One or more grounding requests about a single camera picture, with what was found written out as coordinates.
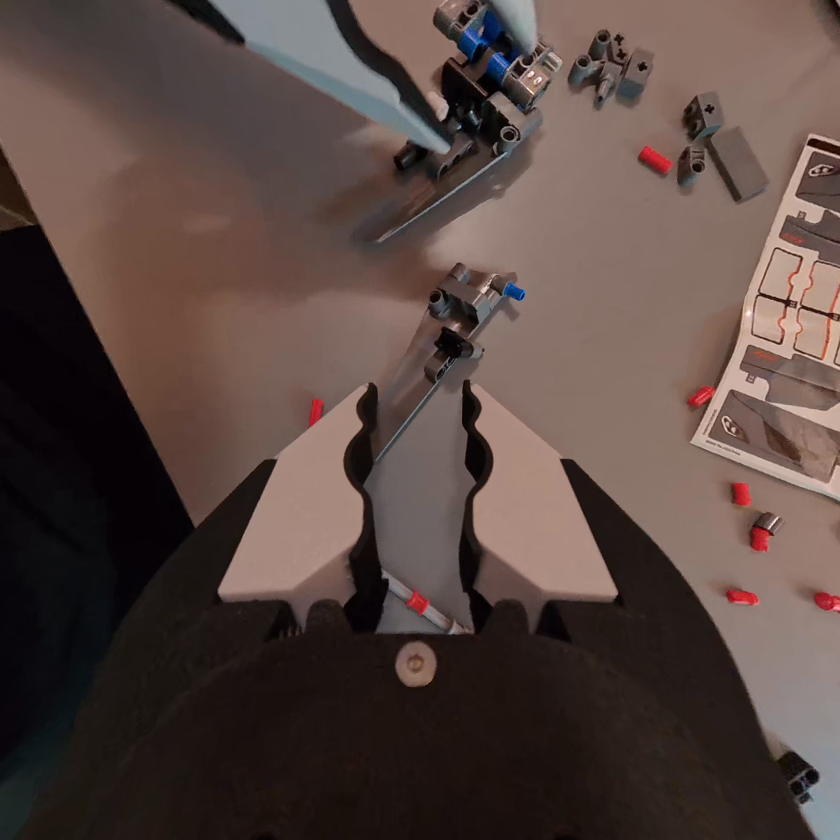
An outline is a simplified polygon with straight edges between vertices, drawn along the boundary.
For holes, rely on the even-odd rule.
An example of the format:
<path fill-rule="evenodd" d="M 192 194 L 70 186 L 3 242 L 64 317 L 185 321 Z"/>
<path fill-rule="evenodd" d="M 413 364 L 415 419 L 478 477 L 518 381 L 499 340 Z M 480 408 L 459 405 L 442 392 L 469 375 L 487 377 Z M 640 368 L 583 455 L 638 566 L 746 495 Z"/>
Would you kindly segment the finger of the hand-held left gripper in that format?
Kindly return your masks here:
<path fill-rule="evenodd" d="M 534 1 L 489 1 L 502 29 L 523 54 L 531 54 L 537 47 L 538 20 Z"/>
<path fill-rule="evenodd" d="M 215 1 L 272 65 L 416 145 L 447 153 L 452 133 L 405 67 L 362 29 L 346 1 Z"/>

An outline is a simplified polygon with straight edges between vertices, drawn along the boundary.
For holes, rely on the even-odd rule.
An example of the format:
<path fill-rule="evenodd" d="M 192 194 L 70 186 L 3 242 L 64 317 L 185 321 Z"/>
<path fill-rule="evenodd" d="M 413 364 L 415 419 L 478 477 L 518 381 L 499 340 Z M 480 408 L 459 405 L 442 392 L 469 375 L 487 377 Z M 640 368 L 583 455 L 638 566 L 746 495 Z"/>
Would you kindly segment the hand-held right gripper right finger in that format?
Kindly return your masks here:
<path fill-rule="evenodd" d="M 554 601 L 613 603 L 618 589 L 558 451 L 480 385 L 464 381 L 465 499 L 460 582 L 480 633 L 499 602 L 534 632 Z"/>

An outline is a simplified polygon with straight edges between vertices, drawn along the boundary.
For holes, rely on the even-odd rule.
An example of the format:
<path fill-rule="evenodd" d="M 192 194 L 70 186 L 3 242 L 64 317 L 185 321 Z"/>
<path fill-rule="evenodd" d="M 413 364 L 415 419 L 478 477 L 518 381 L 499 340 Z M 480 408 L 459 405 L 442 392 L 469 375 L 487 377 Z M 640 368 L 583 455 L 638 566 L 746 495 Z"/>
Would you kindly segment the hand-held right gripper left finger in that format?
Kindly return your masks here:
<path fill-rule="evenodd" d="M 217 588 L 225 603 L 284 602 L 296 623 L 335 601 L 352 629 L 382 619 L 382 572 L 371 497 L 378 391 L 358 387 L 274 458 L 266 486 Z"/>

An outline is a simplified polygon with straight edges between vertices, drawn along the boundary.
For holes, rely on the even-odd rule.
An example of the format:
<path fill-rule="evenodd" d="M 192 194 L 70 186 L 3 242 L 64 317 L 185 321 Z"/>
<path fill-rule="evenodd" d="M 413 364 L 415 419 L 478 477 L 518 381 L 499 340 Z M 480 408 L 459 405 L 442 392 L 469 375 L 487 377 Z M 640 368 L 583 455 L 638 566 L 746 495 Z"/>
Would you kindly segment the blue grey lego assembly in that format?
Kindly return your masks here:
<path fill-rule="evenodd" d="M 353 234 L 364 245 L 385 242 L 510 158 L 541 127 L 539 100 L 563 64 L 542 38 L 530 53 L 515 46 L 490 2 L 442 2 L 434 25 L 461 55 L 440 70 L 452 143 L 437 153 L 407 141 L 394 153 L 392 191 Z"/>

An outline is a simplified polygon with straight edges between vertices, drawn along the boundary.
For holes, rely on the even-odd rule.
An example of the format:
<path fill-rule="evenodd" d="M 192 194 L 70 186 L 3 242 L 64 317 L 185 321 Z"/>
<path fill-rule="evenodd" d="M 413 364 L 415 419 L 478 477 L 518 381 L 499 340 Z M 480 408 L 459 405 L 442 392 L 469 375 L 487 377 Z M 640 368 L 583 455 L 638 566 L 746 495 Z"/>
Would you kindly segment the grey lego blade assembly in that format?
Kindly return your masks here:
<path fill-rule="evenodd" d="M 513 272 L 479 271 L 457 263 L 427 296 L 408 347 L 381 388 L 372 438 L 379 464 L 455 367 L 484 355 L 480 333 L 493 313 L 526 291 Z"/>

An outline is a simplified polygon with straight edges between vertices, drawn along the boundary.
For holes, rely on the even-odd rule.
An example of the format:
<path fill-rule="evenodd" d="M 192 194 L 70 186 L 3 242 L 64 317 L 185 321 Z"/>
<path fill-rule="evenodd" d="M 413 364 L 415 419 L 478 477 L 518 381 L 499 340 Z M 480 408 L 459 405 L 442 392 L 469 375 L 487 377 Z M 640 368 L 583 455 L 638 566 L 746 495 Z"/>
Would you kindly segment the grey double cross lego connector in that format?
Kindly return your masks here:
<path fill-rule="evenodd" d="M 627 37 L 621 31 L 612 33 L 600 29 L 592 39 L 588 55 L 595 62 L 611 62 L 624 67 L 630 57 Z"/>

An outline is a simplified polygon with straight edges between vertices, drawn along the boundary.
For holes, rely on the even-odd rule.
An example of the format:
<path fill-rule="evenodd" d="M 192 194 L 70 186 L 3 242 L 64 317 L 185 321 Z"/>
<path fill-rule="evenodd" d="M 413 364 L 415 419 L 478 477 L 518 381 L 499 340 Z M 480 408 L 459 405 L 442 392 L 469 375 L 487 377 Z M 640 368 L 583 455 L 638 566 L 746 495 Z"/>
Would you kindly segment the white lego axle red bush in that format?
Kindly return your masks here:
<path fill-rule="evenodd" d="M 408 611 L 423 618 L 444 634 L 453 636 L 474 633 L 472 627 L 462 624 L 452 616 L 439 611 L 423 594 L 399 581 L 393 574 L 384 571 L 382 577 L 387 583 L 388 592 L 404 604 Z"/>

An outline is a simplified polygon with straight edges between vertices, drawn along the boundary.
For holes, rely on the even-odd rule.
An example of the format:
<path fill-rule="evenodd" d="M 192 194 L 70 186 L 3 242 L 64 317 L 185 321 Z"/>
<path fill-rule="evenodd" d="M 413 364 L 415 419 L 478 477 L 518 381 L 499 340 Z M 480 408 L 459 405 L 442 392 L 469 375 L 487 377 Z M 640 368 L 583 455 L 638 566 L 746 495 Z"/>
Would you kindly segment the grey lego cross-hole brick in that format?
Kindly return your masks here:
<path fill-rule="evenodd" d="M 654 68 L 655 54 L 644 48 L 637 48 L 630 55 L 623 68 L 616 90 L 616 97 L 623 102 L 638 101 L 647 87 Z"/>
<path fill-rule="evenodd" d="M 693 97 L 682 112 L 681 122 L 692 144 L 713 136 L 725 123 L 718 93 L 705 91 Z"/>

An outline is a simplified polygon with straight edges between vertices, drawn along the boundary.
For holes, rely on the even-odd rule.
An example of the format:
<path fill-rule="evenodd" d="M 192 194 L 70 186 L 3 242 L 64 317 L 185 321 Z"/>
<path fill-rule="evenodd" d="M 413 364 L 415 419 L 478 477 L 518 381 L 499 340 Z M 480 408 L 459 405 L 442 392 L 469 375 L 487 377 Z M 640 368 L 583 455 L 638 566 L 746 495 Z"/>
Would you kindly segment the red grey lego connector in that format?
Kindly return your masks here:
<path fill-rule="evenodd" d="M 783 528 L 784 519 L 770 511 L 759 514 L 750 530 L 750 546 L 755 552 L 766 553 L 771 539 Z"/>

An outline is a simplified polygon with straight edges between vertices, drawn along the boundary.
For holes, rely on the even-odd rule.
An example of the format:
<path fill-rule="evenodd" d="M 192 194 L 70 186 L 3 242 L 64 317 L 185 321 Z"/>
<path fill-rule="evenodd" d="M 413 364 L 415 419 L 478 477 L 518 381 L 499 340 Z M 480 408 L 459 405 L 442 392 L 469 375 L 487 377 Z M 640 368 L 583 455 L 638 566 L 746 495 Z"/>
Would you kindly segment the grey lego flat tile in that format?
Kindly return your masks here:
<path fill-rule="evenodd" d="M 707 148 L 733 201 L 745 203 L 762 194 L 770 180 L 740 127 L 720 129 Z"/>

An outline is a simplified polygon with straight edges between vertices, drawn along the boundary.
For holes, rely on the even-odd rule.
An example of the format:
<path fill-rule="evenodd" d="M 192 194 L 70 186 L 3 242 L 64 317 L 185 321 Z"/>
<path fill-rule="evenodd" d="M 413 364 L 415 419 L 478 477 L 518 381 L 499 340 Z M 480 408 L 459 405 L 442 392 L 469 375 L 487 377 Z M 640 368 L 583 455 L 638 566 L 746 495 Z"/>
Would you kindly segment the lego sticker sheet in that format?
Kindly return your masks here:
<path fill-rule="evenodd" d="M 839 142 L 810 133 L 690 442 L 839 499 Z"/>

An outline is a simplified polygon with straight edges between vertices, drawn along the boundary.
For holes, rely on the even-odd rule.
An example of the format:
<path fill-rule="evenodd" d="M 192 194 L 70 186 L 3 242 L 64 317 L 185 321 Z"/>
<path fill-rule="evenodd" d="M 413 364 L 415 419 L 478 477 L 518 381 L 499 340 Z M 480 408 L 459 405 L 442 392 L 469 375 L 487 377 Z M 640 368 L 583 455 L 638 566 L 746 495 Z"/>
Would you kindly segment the black lego piece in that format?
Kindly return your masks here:
<path fill-rule="evenodd" d="M 799 753 L 789 749 L 777 759 L 777 764 L 795 802 L 799 806 L 811 802 L 812 788 L 821 779 L 816 767 L 806 761 Z"/>

